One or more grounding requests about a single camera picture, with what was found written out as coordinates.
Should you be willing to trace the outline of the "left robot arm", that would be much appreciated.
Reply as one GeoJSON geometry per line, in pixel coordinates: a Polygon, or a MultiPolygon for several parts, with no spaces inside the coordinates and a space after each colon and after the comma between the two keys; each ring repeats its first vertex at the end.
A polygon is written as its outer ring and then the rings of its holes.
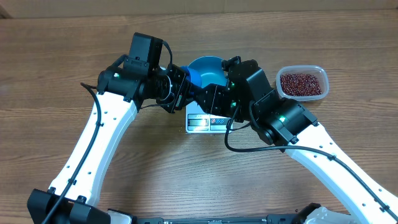
{"type": "Polygon", "coordinates": [[[65,166],[47,191],[34,189],[27,208],[34,223],[136,223],[137,218],[97,205],[103,181],[118,144],[142,103],[155,99],[169,113],[182,107],[178,98],[190,83],[190,72],[159,57],[120,56],[98,77],[84,85],[94,99],[88,122],[65,166]]]}

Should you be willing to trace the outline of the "blue plastic measuring scoop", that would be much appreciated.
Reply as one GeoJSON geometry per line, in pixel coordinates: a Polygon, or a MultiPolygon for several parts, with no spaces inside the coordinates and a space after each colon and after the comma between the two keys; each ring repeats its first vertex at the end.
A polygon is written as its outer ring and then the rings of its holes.
{"type": "Polygon", "coordinates": [[[181,69],[187,73],[187,80],[191,82],[192,84],[201,87],[202,86],[202,80],[201,80],[201,75],[199,74],[198,71],[195,69],[192,69],[188,66],[182,66],[181,69]]]}

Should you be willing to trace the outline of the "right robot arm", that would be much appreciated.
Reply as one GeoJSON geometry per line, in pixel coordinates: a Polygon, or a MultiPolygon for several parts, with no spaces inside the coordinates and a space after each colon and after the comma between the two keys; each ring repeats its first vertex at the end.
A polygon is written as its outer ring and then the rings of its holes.
{"type": "Polygon", "coordinates": [[[255,60],[202,57],[190,64],[207,85],[193,91],[208,114],[249,121],[267,146],[299,162],[358,223],[397,223],[397,196],[382,188],[332,140],[317,117],[296,100],[280,98],[255,60]]]}

